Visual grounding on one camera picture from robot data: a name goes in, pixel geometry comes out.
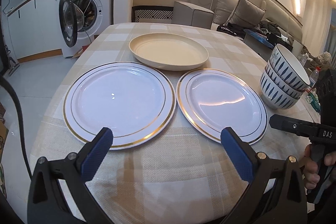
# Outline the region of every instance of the stacked bowl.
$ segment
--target stacked bowl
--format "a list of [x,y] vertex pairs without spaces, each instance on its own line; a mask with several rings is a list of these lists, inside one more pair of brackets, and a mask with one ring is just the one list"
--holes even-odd
[[260,79],[264,102],[273,109],[288,109],[298,102],[309,83],[296,57],[277,44]]

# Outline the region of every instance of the plate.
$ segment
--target plate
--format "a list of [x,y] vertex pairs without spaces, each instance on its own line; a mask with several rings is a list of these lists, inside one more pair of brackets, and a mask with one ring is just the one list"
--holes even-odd
[[209,53],[196,41],[177,34],[149,33],[129,43],[134,57],[154,68],[184,71],[203,65]]
[[262,100],[234,75],[216,69],[192,70],[179,79],[176,94],[189,122],[218,143],[225,127],[232,127],[249,144],[265,134],[267,113]]
[[159,134],[176,107],[174,88],[158,70],[132,62],[94,68],[70,87],[63,115],[70,131],[89,142],[103,127],[113,132],[111,150],[140,145]]

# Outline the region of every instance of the gray pillow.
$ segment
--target gray pillow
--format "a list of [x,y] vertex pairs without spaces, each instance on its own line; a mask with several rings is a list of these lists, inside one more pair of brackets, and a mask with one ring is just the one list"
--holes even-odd
[[238,0],[225,25],[230,22],[245,28],[254,28],[260,23],[264,14],[265,10],[260,9],[248,0]]
[[213,23],[224,25],[236,7],[237,2],[238,0],[217,0]]

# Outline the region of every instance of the beige plate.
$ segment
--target beige plate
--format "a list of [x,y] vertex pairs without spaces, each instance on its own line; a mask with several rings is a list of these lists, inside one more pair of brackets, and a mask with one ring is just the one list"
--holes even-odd
[[206,48],[196,41],[169,33],[141,35],[129,43],[129,48],[142,63],[164,70],[195,69],[209,58]]

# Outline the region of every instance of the tile floor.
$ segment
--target tile floor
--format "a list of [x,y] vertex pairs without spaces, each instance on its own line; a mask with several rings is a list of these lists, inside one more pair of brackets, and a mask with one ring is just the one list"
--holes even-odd
[[[21,103],[28,160],[51,97],[75,62],[76,59],[65,59],[63,56],[49,57],[23,63],[11,77],[5,76]],[[17,114],[11,98],[3,89],[0,90],[0,101],[6,109],[5,126],[9,129],[1,160],[7,200],[26,223],[30,180],[21,153]]]

